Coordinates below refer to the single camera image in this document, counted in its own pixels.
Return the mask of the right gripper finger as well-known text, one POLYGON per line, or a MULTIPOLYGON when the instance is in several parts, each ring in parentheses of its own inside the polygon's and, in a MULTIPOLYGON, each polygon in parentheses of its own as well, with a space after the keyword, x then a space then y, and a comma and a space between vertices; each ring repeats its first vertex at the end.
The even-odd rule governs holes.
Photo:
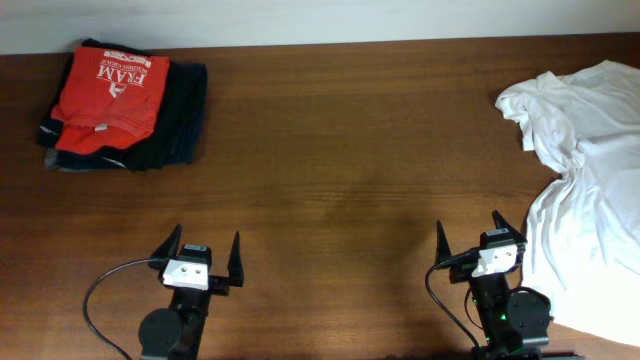
POLYGON ((443 224, 440 220, 436 222, 436 254, 434 265, 438 269, 446 269, 451 266, 453 257, 443 224))
POLYGON ((497 229, 506 229, 516 244, 525 244, 526 237, 509 224, 498 210, 492 212, 492 219, 497 229))

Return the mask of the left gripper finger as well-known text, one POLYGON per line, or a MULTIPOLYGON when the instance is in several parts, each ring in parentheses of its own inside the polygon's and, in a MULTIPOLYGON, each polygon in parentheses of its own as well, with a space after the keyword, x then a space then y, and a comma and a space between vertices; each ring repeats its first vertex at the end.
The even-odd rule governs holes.
POLYGON ((240 244, 240 233, 236 232, 227 263, 227 282, 230 287, 242 287, 244 285, 244 269, 241 259, 240 244))
POLYGON ((164 269, 170 260, 177 257, 181 236, 182 226, 177 224, 167 239, 152 252, 151 269, 164 269))

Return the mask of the white t-shirt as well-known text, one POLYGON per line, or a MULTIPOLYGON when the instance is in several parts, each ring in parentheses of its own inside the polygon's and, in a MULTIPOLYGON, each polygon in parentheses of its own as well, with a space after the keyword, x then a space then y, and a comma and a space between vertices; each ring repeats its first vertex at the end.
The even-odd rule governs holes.
POLYGON ((550 299, 557 324, 638 345, 638 69, 605 60, 546 72, 495 105, 559 176, 527 213, 523 286, 550 299))

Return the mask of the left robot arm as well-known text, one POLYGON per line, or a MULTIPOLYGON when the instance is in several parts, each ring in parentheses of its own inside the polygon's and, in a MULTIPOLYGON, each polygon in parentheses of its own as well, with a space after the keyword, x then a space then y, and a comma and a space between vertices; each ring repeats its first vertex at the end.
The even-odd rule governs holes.
POLYGON ((212 251, 206 246, 180 243, 177 225, 152 253, 150 267, 173 292, 166 308, 144 317, 138 330, 142 360, 196 360, 209 314, 211 298, 228 296, 232 287, 244 285, 239 234, 234 236, 226 276, 212 275, 212 251))

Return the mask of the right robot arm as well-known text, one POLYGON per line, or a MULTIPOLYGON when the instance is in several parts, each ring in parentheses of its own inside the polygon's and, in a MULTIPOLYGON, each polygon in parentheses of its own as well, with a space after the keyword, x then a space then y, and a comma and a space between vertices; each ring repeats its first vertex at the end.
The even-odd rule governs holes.
POLYGON ((511 287, 507 276, 523 262, 528 241, 498 211, 492 212, 495 228, 480 235, 480 244, 454 255, 444 227, 436 223, 434 265, 425 274, 425 287, 436 305, 469 337, 472 359, 540 359, 549 343, 551 322, 549 298, 529 287, 511 287), (449 272, 449 282, 465 283, 466 300, 472 300, 486 343, 439 300, 430 285, 436 271, 449 272))

